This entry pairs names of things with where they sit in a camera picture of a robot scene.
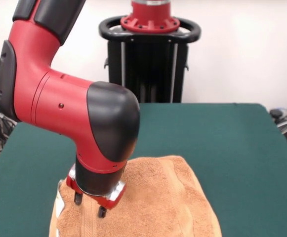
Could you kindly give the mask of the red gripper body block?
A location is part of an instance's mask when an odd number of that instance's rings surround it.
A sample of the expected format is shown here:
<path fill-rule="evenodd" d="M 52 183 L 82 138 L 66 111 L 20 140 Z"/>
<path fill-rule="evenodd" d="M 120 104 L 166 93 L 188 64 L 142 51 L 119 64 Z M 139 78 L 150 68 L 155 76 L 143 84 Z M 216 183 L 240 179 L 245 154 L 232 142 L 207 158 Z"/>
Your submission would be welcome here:
<path fill-rule="evenodd" d="M 82 193 L 83 195 L 86 195 L 94 199 L 95 201 L 97 201 L 97 203 L 100 206 L 103 206 L 106 209 L 113 209 L 119 203 L 120 199 L 122 198 L 126 190 L 126 184 L 123 181 L 118 181 L 116 186 L 107 195 L 93 196 L 93 195 L 87 194 L 86 192 L 82 191 L 81 188 L 77 185 L 75 165 L 73 165 L 71 169 L 69 170 L 69 173 L 66 178 L 66 184 L 68 187 L 70 187 L 75 192 Z"/>

